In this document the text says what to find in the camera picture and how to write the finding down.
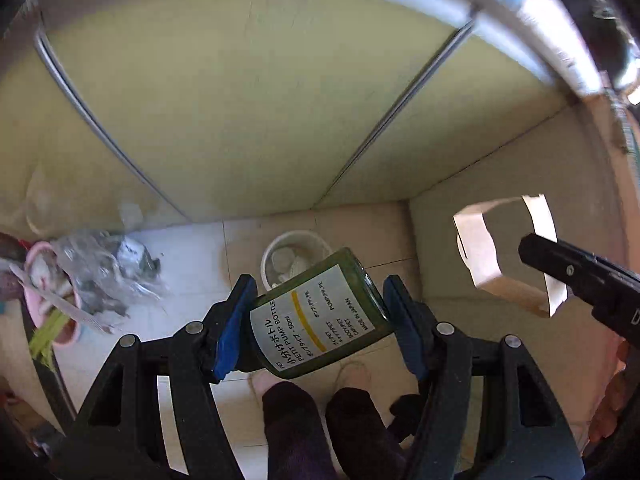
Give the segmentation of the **person's right hand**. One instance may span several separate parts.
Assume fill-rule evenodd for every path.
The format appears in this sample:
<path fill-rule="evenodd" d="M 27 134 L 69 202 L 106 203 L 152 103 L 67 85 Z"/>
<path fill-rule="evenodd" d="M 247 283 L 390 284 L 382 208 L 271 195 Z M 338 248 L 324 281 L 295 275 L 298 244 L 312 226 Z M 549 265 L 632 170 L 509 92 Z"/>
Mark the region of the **person's right hand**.
<path fill-rule="evenodd" d="M 627 377 L 627 363 L 629 360 L 630 344 L 624 340 L 617 349 L 617 359 L 624 364 L 611 379 L 605 389 L 596 412 L 591 419 L 588 429 L 588 441 L 593 444 L 611 437 L 617 427 L 620 413 L 632 395 L 632 388 Z"/>

